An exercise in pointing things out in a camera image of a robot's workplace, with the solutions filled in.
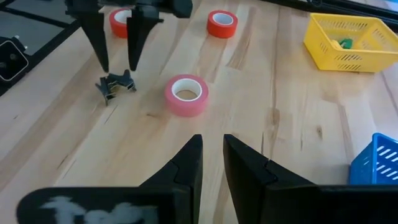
blue plastic basket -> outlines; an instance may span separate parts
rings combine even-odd
[[[398,184],[398,142],[375,133],[351,163],[350,184]]]

yellow basket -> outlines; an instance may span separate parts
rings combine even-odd
[[[346,38],[352,49],[331,42]],[[398,61],[398,37],[373,17],[312,13],[304,44],[320,70],[380,72]]]

green object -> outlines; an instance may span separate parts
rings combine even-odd
[[[353,47],[353,40],[351,38],[346,38],[340,41],[339,44],[344,49],[351,49]]]

tape roll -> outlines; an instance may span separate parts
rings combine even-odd
[[[196,94],[195,98],[186,100],[177,93],[188,90]],[[193,117],[202,113],[207,105],[209,89],[200,77],[194,75],[177,75],[169,80],[165,89],[166,104],[169,110],[184,117]]]
[[[207,31],[219,38],[230,38],[235,34],[238,26],[238,18],[224,10],[216,10],[209,14]]]
[[[131,17],[131,10],[118,9],[111,13],[109,21],[111,23],[112,32],[120,37],[127,38],[127,18]]]

wood grain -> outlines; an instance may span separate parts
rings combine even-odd
[[[210,11],[237,15],[236,35],[209,36]],[[111,8],[104,9],[109,13]],[[197,0],[191,19],[165,19],[150,34],[138,91],[105,107],[104,76],[81,29],[0,98],[0,217],[48,186],[136,186],[191,138],[203,135],[200,223],[237,223],[224,174],[222,136],[318,184],[343,184],[374,132],[398,138],[398,66],[374,75],[321,72],[303,46],[308,14],[256,0]],[[126,41],[106,20],[110,70],[128,68]],[[165,109],[166,82],[205,79],[210,104],[196,118]]]

